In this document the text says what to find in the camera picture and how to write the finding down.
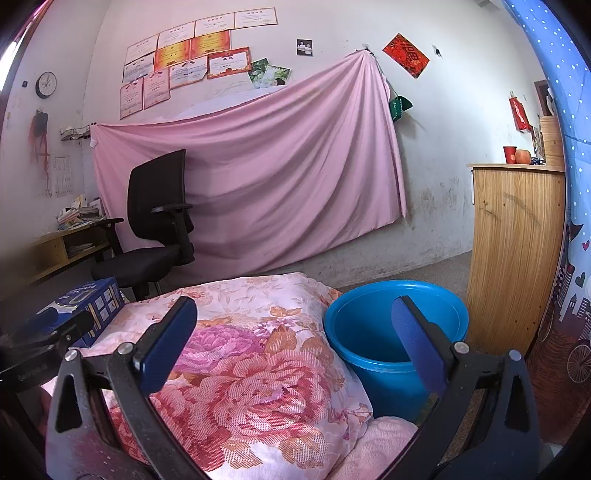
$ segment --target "pink bedsheet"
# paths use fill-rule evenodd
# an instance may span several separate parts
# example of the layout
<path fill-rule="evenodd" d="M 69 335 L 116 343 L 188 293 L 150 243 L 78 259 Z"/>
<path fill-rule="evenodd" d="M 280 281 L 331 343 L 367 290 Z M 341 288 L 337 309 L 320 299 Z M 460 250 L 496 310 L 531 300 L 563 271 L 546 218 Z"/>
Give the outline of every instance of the pink bedsheet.
<path fill-rule="evenodd" d="M 111 217 L 126 218 L 131 170 L 187 150 L 196 260 L 185 284 L 299 261 L 406 214 L 389 87 L 367 52 L 221 112 L 152 125 L 94 125 Z M 151 245 L 117 226 L 124 250 Z"/>

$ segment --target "red certificate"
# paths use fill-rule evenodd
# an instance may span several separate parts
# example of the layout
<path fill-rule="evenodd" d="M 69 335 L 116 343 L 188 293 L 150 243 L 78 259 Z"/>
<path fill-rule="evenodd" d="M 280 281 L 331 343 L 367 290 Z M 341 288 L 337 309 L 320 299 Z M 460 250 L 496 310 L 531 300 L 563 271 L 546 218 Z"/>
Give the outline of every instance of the red certificate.
<path fill-rule="evenodd" d="M 207 57 L 208 79 L 249 72 L 250 70 L 252 70 L 252 64 L 251 49 L 249 47 L 212 53 Z"/>
<path fill-rule="evenodd" d="M 144 108 L 170 100 L 170 76 L 168 69 L 150 73 L 144 77 Z"/>
<path fill-rule="evenodd" d="M 154 71 L 187 61 L 191 56 L 191 41 L 184 40 L 169 47 L 156 50 Z"/>
<path fill-rule="evenodd" d="M 191 39 L 191 58 L 196 59 L 210 53 L 230 50 L 230 31 L 210 33 Z"/>

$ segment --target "black office chair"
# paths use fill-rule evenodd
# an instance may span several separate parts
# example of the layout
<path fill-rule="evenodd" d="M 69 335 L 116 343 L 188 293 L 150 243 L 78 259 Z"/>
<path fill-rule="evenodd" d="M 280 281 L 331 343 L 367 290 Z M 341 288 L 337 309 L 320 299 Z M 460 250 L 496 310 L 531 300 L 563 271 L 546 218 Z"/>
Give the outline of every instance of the black office chair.
<path fill-rule="evenodd" d="M 163 247 L 140 248 L 123 253 L 115 232 L 122 218 L 106 219 L 96 225 L 105 229 L 114 257 L 97 263 L 92 278 L 115 277 L 120 288 L 131 287 L 136 301 L 150 294 L 149 283 L 157 285 L 172 267 L 195 260 L 189 241 L 193 223 L 185 202 L 184 166 L 186 150 L 163 155 L 135 167 L 129 177 L 127 220 L 139 238 L 156 240 Z"/>

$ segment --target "red paper bag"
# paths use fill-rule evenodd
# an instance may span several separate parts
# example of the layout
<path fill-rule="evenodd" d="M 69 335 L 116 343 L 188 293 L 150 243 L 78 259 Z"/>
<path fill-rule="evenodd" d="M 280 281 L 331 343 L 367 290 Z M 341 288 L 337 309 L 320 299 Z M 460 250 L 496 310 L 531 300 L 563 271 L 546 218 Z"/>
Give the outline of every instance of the red paper bag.
<path fill-rule="evenodd" d="M 522 103 L 516 97 L 509 98 L 509 103 L 511 104 L 511 110 L 513 110 L 517 130 L 531 132 L 530 121 L 527 119 Z"/>

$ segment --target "chair armrest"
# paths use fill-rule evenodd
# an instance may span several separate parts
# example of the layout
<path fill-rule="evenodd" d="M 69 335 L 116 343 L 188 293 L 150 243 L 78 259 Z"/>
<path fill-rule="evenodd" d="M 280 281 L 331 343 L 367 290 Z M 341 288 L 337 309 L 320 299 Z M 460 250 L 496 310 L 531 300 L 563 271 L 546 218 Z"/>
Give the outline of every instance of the chair armrest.
<path fill-rule="evenodd" d="M 173 203 L 152 209 L 152 213 L 167 213 L 172 217 L 174 228 L 177 231 L 178 244 L 181 248 L 181 263 L 178 265 L 187 265 L 195 260 L 195 249 L 191 240 L 189 240 L 187 225 L 185 224 L 186 211 L 191 208 L 193 208 L 193 205 L 189 203 Z"/>
<path fill-rule="evenodd" d="M 152 213 L 169 213 L 169 212 L 181 212 L 182 210 L 189 210 L 193 208 L 190 203 L 173 203 L 172 205 L 163 205 L 162 207 L 155 207 L 152 209 Z"/>
<path fill-rule="evenodd" d="M 107 240 L 109 241 L 115 256 L 121 255 L 123 253 L 123 249 L 119 243 L 119 238 L 117 237 L 117 232 L 115 231 L 115 225 L 124 221 L 125 220 L 122 218 L 105 218 L 103 220 L 99 220 L 98 222 L 92 223 L 92 226 L 100 227 L 105 231 L 107 234 Z"/>

